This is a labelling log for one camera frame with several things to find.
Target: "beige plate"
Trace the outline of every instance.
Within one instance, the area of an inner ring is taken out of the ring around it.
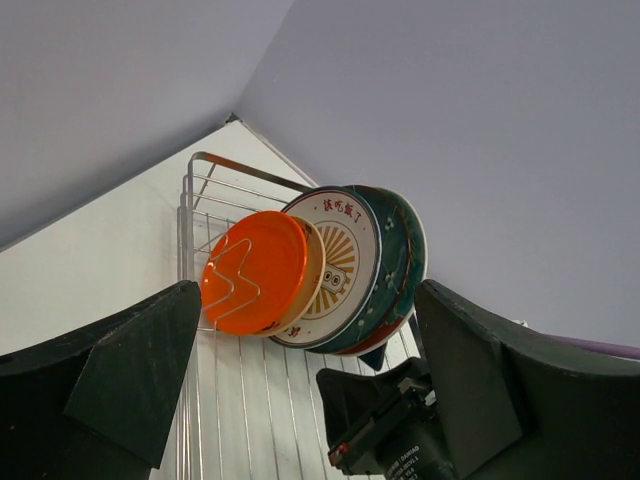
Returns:
[[[255,335],[258,337],[269,337],[283,332],[287,328],[293,326],[302,315],[311,307],[322,285],[322,277],[324,275],[326,252],[324,242],[318,229],[312,223],[307,222],[303,218],[291,217],[304,233],[307,240],[307,249],[309,256],[307,257],[307,270],[302,279],[302,286],[296,298],[289,309],[280,318],[275,325],[267,327]]]

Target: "sunburst design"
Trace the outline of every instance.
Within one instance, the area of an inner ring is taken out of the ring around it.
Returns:
[[[323,318],[338,308],[350,291],[358,269],[358,251],[351,232],[340,223],[323,223],[316,226],[327,254],[325,276],[315,302],[303,317],[306,320]]]

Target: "white wall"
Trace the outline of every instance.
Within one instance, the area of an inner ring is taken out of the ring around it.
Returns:
[[[220,125],[291,3],[0,2],[0,250]]]
[[[431,277],[640,345],[637,0],[298,0],[237,112],[319,182],[407,194]]]

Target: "dish rack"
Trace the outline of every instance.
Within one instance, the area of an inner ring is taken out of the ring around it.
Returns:
[[[258,211],[281,210],[312,187],[210,153],[194,154],[177,209],[178,278],[199,281],[211,249],[231,225]],[[382,371],[409,356],[419,353],[407,324],[389,341]],[[202,315],[176,410],[175,449],[165,453],[165,463],[175,465],[169,478],[344,479],[327,459],[315,382],[327,367],[375,374],[356,357],[226,335]]]

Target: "metal wire rack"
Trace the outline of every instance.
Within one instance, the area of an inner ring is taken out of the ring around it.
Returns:
[[[310,188],[217,155],[193,155],[177,210],[178,278],[198,281],[217,239],[241,218],[281,210]],[[418,355],[405,325],[389,341],[383,371]],[[374,374],[354,357],[225,335],[201,317],[176,411],[175,478],[345,478],[327,459],[315,382],[318,370],[326,367]]]

